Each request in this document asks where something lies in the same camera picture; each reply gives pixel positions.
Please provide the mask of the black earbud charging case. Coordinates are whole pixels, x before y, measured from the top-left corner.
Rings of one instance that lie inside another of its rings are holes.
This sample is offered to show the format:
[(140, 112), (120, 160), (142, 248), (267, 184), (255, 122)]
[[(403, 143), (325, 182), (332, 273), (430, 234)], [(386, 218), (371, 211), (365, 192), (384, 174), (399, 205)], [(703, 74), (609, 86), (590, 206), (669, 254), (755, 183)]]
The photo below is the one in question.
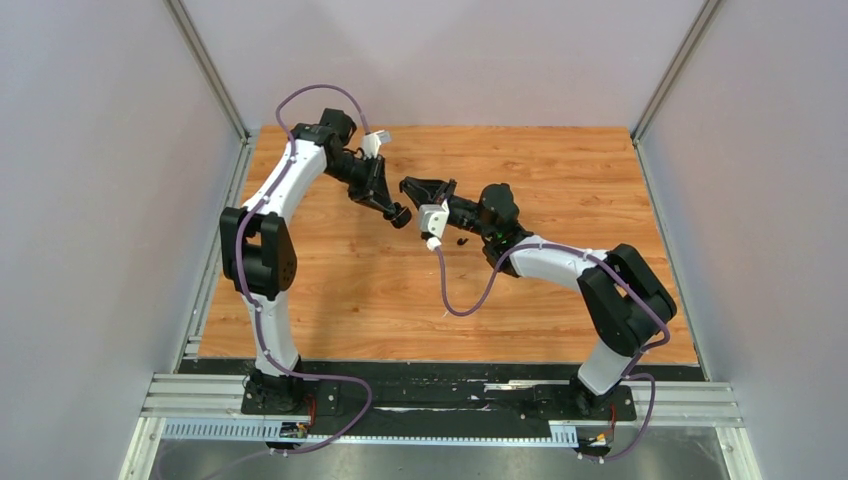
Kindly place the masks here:
[(408, 207), (398, 207), (391, 215), (389, 222), (395, 229), (405, 227), (412, 219), (412, 213)]

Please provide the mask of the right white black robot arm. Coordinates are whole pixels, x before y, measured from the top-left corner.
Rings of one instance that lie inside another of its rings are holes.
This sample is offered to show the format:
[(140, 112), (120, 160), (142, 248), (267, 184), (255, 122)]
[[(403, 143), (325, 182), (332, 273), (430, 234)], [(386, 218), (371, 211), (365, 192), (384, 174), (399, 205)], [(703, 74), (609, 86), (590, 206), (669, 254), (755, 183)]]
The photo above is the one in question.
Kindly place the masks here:
[(670, 341), (668, 324), (677, 305), (635, 247), (603, 250), (548, 241), (520, 224), (507, 183), (484, 187), (476, 200), (457, 195), (453, 180), (406, 177), (399, 189), (417, 208), (422, 237), (441, 264), (444, 230), (455, 227), (481, 237), (494, 275), (544, 280), (581, 295), (598, 341), (569, 382), (580, 415), (601, 414), (641, 357)]

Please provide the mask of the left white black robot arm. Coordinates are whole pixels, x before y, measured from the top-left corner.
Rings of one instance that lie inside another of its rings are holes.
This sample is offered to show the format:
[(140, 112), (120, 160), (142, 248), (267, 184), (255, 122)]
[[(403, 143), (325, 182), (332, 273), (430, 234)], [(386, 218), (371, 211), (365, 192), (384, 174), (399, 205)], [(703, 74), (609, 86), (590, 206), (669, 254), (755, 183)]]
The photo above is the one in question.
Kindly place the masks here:
[(336, 109), (325, 109), (316, 124), (296, 125), (259, 190), (219, 217), (223, 273), (248, 309), (257, 348), (245, 387), (245, 413), (293, 413), (306, 400), (289, 318), (288, 291), (298, 267), (289, 226), (314, 181), (328, 175), (345, 184), (351, 201), (380, 213), (396, 229), (411, 220), (410, 210), (389, 193), (379, 152), (390, 142), (389, 132), (368, 132), (352, 150), (348, 144), (355, 131), (353, 119)]

